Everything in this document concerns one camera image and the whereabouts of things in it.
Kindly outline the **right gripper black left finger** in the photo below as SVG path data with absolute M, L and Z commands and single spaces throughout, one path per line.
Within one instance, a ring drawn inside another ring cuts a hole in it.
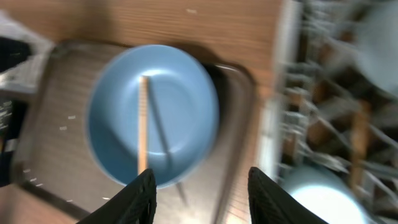
M 154 172 L 146 169 L 102 207 L 77 224 L 152 224 L 157 186 Z

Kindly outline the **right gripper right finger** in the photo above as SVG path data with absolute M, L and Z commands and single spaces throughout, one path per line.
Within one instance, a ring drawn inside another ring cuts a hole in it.
M 327 224 L 257 167 L 248 173 L 248 197 L 252 224 Z

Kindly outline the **light blue cup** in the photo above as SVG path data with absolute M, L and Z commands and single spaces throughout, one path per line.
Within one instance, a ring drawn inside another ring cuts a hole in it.
M 369 216 L 345 183 L 320 166 L 294 168 L 281 187 L 327 223 L 367 224 Z

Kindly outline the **dark blue plate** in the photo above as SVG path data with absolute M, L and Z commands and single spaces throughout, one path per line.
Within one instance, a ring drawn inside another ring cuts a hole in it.
M 166 188 L 210 153 L 220 123 L 218 96 L 204 66 L 175 47 L 133 47 L 107 63 L 91 92 L 86 131 L 96 162 L 121 185 L 138 175 L 140 77 L 149 81 L 148 166 L 158 188 Z

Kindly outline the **wooden chopstick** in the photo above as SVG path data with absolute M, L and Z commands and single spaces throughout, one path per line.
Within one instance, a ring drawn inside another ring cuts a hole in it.
M 139 115 L 138 115 L 138 171 L 147 169 L 147 122 L 148 122 L 148 78 L 139 78 Z

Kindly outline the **light blue bowl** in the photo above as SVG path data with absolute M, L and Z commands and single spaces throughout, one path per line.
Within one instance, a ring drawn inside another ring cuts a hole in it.
M 376 87 L 397 96 L 397 0 L 371 8 L 357 30 L 356 63 Z

